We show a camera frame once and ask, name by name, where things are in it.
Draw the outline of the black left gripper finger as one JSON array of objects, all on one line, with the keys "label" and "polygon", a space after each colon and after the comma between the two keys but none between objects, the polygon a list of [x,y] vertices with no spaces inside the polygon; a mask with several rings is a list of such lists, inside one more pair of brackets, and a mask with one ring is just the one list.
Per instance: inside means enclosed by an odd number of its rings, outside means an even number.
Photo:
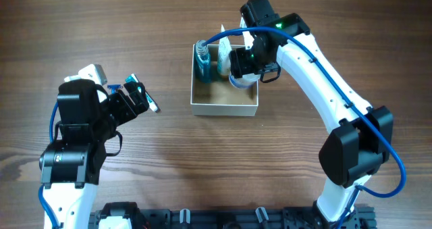
[{"label": "black left gripper finger", "polygon": [[145,87],[141,82],[126,82],[124,84],[124,88],[128,91],[131,100],[133,100],[133,93],[134,91],[138,90],[137,89],[138,86],[140,86],[145,91]]},{"label": "black left gripper finger", "polygon": [[147,111],[149,109],[149,103],[145,94],[140,91],[134,91],[133,102],[135,103],[137,111]]}]

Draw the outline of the cotton swab tub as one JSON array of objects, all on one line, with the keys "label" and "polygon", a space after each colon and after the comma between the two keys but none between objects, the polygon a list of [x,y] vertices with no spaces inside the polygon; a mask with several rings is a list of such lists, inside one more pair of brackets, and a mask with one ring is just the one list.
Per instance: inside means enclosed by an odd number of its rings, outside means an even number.
[{"label": "cotton swab tub", "polygon": [[240,89],[249,89],[254,86],[260,79],[260,75],[256,74],[245,74],[241,78],[235,78],[232,73],[229,74],[229,82],[232,86]]}]

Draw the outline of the white lotion tube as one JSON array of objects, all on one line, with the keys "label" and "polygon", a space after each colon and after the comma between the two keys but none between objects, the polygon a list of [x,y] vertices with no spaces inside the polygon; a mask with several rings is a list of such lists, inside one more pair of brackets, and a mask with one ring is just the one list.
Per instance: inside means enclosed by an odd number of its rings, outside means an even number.
[{"label": "white lotion tube", "polygon": [[232,51],[232,46],[228,37],[225,36],[219,39],[217,72],[223,78],[227,78],[230,74],[230,68],[231,68],[230,52],[231,51]]}]

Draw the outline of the blue mouthwash bottle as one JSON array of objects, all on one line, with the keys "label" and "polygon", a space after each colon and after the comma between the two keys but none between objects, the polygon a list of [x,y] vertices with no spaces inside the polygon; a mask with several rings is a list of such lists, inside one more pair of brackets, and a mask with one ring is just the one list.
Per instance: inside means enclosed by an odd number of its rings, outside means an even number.
[{"label": "blue mouthwash bottle", "polygon": [[203,83],[211,83],[211,55],[205,40],[199,40],[194,48],[195,75]]}]

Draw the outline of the blue disposable razor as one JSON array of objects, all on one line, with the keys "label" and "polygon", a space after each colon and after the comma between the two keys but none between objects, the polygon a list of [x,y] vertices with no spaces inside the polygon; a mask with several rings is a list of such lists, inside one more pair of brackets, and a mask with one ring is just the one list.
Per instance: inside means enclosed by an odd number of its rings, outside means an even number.
[{"label": "blue disposable razor", "polygon": [[123,86],[121,84],[109,84],[107,88],[112,91],[116,91],[117,89],[123,88]]}]

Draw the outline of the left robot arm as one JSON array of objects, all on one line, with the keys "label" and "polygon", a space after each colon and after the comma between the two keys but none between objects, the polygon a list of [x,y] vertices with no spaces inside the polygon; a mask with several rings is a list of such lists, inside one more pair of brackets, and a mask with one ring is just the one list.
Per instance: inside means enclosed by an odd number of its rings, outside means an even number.
[{"label": "left robot arm", "polygon": [[45,228],[87,228],[100,171],[110,154],[105,142],[120,136],[117,127],[149,109],[141,82],[107,93],[92,80],[59,86],[60,121],[53,140],[40,156],[38,198]]}]

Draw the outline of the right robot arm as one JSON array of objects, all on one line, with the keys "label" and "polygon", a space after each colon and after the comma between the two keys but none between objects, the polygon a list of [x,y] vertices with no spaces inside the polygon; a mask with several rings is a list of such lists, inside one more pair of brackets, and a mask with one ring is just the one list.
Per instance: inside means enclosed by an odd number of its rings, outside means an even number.
[{"label": "right robot arm", "polygon": [[329,133],[319,151],[327,177],[315,208],[324,226],[348,218],[365,183],[394,155],[393,115],[374,108],[353,91],[321,52],[304,20],[277,14],[269,0],[248,0],[241,8],[240,34],[252,42],[231,51],[231,81],[286,71],[317,109]]}]

